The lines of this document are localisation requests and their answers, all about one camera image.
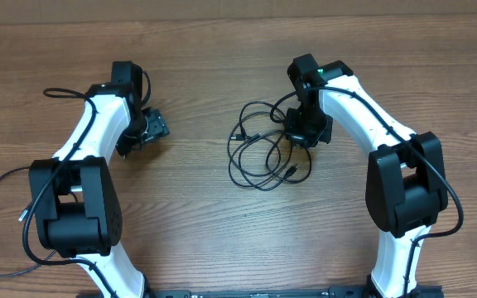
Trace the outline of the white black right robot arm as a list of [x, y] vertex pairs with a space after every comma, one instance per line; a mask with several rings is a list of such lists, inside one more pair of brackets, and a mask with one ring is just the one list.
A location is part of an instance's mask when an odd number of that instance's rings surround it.
[[366, 94], [354, 72], [337, 60], [320, 66], [310, 54], [287, 69], [300, 106], [287, 110], [284, 130], [294, 146], [331, 139], [338, 122], [368, 158], [365, 203], [378, 227], [378, 255], [360, 297], [442, 297], [441, 286], [415, 278], [423, 238], [447, 206], [439, 139], [415, 133], [389, 116]]

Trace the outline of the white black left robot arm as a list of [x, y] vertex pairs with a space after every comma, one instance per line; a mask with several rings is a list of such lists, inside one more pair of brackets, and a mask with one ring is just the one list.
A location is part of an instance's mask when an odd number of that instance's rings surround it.
[[121, 244], [122, 210], [108, 168], [114, 153], [125, 157], [169, 133], [160, 111], [146, 105], [148, 73], [132, 61], [115, 61], [106, 83], [84, 93], [47, 88], [43, 94], [81, 99], [84, 111], [64, 146], [28, 169], [26, 255], [38, 265], [81, 266], [101, 297], [152, 297]]

